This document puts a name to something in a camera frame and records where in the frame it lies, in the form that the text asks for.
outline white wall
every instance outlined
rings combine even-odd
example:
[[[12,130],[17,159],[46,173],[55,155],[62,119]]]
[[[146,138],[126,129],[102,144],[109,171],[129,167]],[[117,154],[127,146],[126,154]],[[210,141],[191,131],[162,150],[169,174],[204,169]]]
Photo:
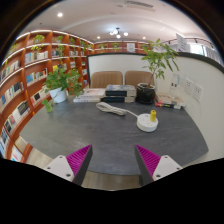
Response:
[[[89,75],[90,78],[94,72],[100,71],[120,71],[123,77],[127,71],[148,71],[147,61],[141,60],[140,55],[97,55],[89,57]]]
[[[97,71],[121,71],[124,75],[128,70],[149,71],[148,68],[142,68],[148,62],[141,58],[137,55],[90,57],[90,74]],[[224,74],[214,66],[196,59],[177,57],[176,63],[180,71],[174,69],[174,73],[179,74],[182,81],[177,93],[186,102],[185,109],[201,131],[209,149],[208,153],[188,165],[223,158]],[[156,90],[169,92],[172,77],[173,72],[167,68],[165,80],[155,79]],[[183,81],[186,77],[203,88],[200,103],[184,91]]]
[[[193,165],[224,157],[224,74],[214,66],[200,60],[178,57],[181,77],[177,94],[186,102],[185,110],[201,131],[209,152],[188,164]],[[173,72],[165,71],[165,81],[156,80],[157,91],[169,92]],[[183,81],[189,78],[203,88],[200,103],[184,90]]]

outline white pot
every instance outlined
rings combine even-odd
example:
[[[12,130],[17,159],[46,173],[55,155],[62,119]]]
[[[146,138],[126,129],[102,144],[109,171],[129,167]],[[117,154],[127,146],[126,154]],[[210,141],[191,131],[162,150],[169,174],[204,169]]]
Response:
[[[50,90],[49,92],[50,92],[50,95],[51,95],[54,103],[61,103],[61,102],[65,101],[67,98],[66,89],[61,91],[61,87],[54,89],[54,90]]]

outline floor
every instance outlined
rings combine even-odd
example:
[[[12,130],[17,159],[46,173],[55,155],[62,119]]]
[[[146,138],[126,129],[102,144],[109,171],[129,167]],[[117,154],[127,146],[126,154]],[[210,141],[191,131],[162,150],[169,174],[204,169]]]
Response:
[[[27,164],[44,168],[53,159],[33,148]],[[127,190],[139,188],[139,176],[118,176],[87,171],[82,187],[97,190]]]

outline table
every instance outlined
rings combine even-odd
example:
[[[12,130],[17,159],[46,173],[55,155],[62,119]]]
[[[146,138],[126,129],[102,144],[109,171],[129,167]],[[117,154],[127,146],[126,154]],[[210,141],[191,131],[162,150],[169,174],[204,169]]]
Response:
[[[20,135],[42,153],[56,158],[92,144],[88,170],[115,175],[140,175],[135,145],[159,156],[169,155],[184,166],[208,152],[198,127],[182,108],[172,109],[134,103],[110,103],[140,115],[156,110],[158,127],[146,133],[138,129],[135,116],[100,111],[96,103],[74,103],[74,96],[47,113],[43,107]]]

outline bookshelf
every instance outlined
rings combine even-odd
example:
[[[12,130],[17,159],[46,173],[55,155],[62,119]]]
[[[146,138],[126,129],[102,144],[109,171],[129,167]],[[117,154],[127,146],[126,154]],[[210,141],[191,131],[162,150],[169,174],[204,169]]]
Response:
[[[36,35],[44,36],[44,41],[35,42]],[[49,94],[40,94],[46,81],[46,72],[53,72],[53,66],[62,62],[66,65],[66,72],[72,68],[78,69],[82,88],[89,84],[86,56],[95,52],[94,45],[93,49],[87,47],[84,51],[81,43],[84,43],[84,46],[93,45],[71,33],[34,30],[19,36],[9,49],[0,68],[0,149],[5,159],[26,163],[32,151],[33,147],[29,143],[24,145],[23,150],[19,149],[18,146],[21,144],[18,141],[21,138],[19,134],[43,107],[42,101],[51,99]],[[58,54],[59,44],[64,46],[63,56]],[[34,46],[40,49],[31,50]],[[41,97],[33,103],[35,95]],[[23,108],[23,114],[20,114],[18,108]],[[16,121],[10,120],[11,115],[15,114]]]
[[[118,44],[118,49],[113,48],[113,43]],[[138,42],[138,41],[102,41],[97,42],[94,44],[94,53],[100,54],[100,53],[119,53],[119,52],[128,52],[127,51],[127,43],[133,43],[135,46],[135,52],[137,54],[146,54],[144,50],[141,48],[143,44],[146,44],[150,46],[148,42]],[[105,44],[105,49],[101,49],[100,45]]]

